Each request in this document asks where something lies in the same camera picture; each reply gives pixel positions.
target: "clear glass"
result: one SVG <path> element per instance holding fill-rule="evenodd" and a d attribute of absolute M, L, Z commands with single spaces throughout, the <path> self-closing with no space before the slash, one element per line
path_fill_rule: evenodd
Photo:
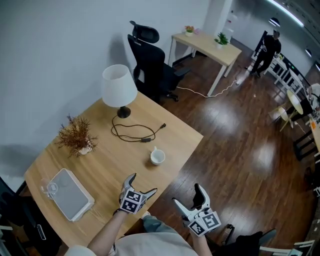
<path fill-rule="evenodd" d="M 40 189 L 48 198 L 53 200 L 54 196 L 58 192 L 58 185 L 48 178 L 43 178 L 40 181 Z"/>

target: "white box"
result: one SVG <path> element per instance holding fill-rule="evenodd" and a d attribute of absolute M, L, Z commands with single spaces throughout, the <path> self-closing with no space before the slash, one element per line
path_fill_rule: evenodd
<path fill-rule="evenodd" d="M 69 221 L 78 221 L 94 205 L 95 199 L 72 171 L 63 168 L 51 181 L 58 186 L 53 200 Z"/>

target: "black shirt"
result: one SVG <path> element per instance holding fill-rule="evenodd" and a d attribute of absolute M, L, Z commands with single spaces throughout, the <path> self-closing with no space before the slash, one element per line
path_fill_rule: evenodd
<path fill-rule="evenodd" d="M 270 34 L 264 37 L 264 45 L 268 55 L 273 56 L 275 53 L 279 54 L 281 52 L 281 43 L 279 39 L 275 40 Z"/>

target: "black pants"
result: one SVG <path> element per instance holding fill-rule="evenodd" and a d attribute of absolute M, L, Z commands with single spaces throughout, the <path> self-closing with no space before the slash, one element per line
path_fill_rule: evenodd
<path fill-rule="evenodd" d="M 312 107 L 310 106 L 310 103 L 309 103 L 309 101 L 305 98 L 305 99 L 303 99 L 301 102 L 300 102 L 300 104 L 301 104 L 301 107 L 302 107 L 302 109 L 303 109 L 303 114 L 296 114 L 293 118 L 291 118 L 291 121 L 297 121 L 298 119 L 300 119 L 300 118 L 303 118 L 303 117 L 305 117 L 306 115 L 309 115 L 309 114 L 311 114 L 312 113 L 312 111 L 313 111 L 313 109 L 312 109 Z M 295 110 L 295 107 L 290 107 L 287 111 L 286 111 L 286 113 L 288 114 L 288 115 L 290 115 L 290 114 L 292 114 L 293 113 L 293 111 Z"/>
<path fill-rule="evenodd" d="M 264 50 L 261 50 L 258 57 L 256 58 L 256 61 L 252 68 L 252 72 L 260 73 L 262 71 L 265 71 L 270 66 L 273 58 L 274 58 L 273 55 L 270 56 L 270 54 L 268 54 Z M 260 68 L 258 68 L 262 61 L 263 61 L 263 65 Z"/>

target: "chair headrest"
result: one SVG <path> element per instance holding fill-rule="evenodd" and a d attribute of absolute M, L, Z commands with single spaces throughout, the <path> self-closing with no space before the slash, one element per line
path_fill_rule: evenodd
<path fill-rule="evenodd" d="M 159 33 L 156 29 L 149 26 L 142 26 L 134 21 L 130 21 L 133 25 L 132 35 L 139 40 L 154 44 L 159 41 Z"/>

